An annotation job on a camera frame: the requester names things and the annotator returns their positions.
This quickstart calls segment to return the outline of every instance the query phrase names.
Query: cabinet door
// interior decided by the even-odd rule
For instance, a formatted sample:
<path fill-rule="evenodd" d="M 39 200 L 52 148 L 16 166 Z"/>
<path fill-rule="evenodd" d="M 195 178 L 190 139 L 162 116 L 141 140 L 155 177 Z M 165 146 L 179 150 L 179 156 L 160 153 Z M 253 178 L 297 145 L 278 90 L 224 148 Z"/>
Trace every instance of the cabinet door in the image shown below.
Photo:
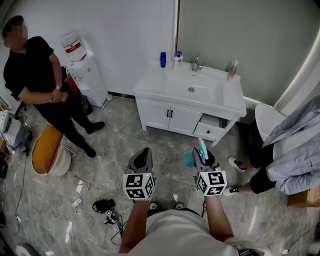
<path fill-rule="evenodd" d="M 149 99 L 141 100 L 143 107 L 143 120 L 146 126 L 160 129 L 168 129 L 170 119 L 170 104 L 151 101 Z"/>
<path fill-rule="evenodd" d="M 181 133 L 192 134 L 201 118 L 202 113 L 185 108 L 171 106 L 169 130 Z"/>

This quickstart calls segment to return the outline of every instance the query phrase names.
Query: bathroom sink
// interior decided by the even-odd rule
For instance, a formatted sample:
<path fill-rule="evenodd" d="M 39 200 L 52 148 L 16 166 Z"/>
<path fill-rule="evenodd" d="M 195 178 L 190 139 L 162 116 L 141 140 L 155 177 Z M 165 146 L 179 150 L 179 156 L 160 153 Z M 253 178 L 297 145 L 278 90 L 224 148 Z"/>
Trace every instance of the bathroom sink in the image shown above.
<path fill-rule="evenodd" d="M 225 77 L 221 78 L 204 70 L 194 72 L 189 63 L 166 72 L 165 76 L 167 79 L 165 92 L 168 95 L 194 102 L 223 104 Z"/>
<path fill-rule="evenodd" d="M 160 68 L 151 61 L 133 89 L 136 97 L 173 101 L 180 104 L 244 117 L 246 107 L 240 76 L 227 80 L 227 72 L 205 66 L 192 71 L 191 64 Z"/>

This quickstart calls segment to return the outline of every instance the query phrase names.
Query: white shirt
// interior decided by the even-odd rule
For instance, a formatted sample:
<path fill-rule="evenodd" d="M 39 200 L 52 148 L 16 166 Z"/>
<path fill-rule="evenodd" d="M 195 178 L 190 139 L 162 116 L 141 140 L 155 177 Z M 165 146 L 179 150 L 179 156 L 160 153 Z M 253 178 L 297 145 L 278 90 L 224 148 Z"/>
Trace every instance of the white shirt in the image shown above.
<path fill-rule="evenodd" d="M 273 160 L 276 160 L 277 158 L 283 156 L 294 148 L 307 142 L 319 132 L 320 122 L 316 125 L 310 122 L 310 124 L 308 124 L 308 126 L 306 126 L 303 130 L 300 130 L 289 137 L 277 141 L 273 146 Z"/>
<path fill-rule="evenodd" d="M 214 239 L 206 222 L 188 211 L 163 211 L 150 216 L 146 225 L 145 238 L 128 256 L 239 256 L 237 248 L 255 249 L 271 256 L 266 247 L 249 241 L 235 237 L 226 242 Z"/>

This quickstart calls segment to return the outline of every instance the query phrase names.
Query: black pants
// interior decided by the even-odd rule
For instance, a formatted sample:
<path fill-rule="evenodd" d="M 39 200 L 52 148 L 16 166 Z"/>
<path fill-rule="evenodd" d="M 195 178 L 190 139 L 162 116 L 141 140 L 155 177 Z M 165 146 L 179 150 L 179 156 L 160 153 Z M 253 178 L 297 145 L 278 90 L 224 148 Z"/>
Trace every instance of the black pants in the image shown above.
<path fill-rule="evenodd" d="M 177 211 L 186 211 L 186 212 L 190 212 L 190 213 L 193 213 L 193 214 L 196 214 L 196 215 L 199 215 L 196 211 L 194 210 L 191 210 L 189 208 L 182 208 L 182 209 L 177 209 Z M 162 209 L 151 209 L 151 210 L 148 210 L 148 213 L 147 213 L 147 218 L 154 215 L 154 214 L 158 214 L 158 213 L 161 213 L 161 212 L 164 212 L 164 210 Z"/>
<path fill-rule="evenodd" d="M 88 144 L 81 134 L 77 132 L 71 118 L 84 129 L 89 129 L 92 123 L 89 121 L 77 97 L 66 83 L 63 83 L 61 90 L 69 94 L 65 103 L 46 103 L 34 106 L 41 115 L 59 132 L 63 133 L 69 141 L 79 148 L 84 149 L 88 147 Z"/>
<path fill-rule="evenodd" d="M 266 167 L 274 161 L 273 152 L 274 144 L 270 144 L 263 147 L 256 154 L 254 160 L 250 159 L 250 163 L 254 168 L 260 168 L 250 180 L 250 187 L 255 194 L 270 190 L 276 186 L 276 181 L 269 179 L 266 170 Z"/>

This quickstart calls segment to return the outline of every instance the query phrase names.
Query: red label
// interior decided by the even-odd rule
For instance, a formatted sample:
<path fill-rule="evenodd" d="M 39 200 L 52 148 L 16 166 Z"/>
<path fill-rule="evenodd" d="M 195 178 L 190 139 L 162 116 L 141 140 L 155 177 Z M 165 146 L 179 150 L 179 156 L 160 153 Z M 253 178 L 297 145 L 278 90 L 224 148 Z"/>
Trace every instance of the red label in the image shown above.
<path fill-rule="evenodd" d="M 74 50 L 78 49 L 80 46 L 81 46 L 81 43 L 78 42 L 76 45 L 72 46 L 71 48 L 65 49 L 65 52 L 67 54 L 69 54 L 69 53 L 73 52 Z"/>

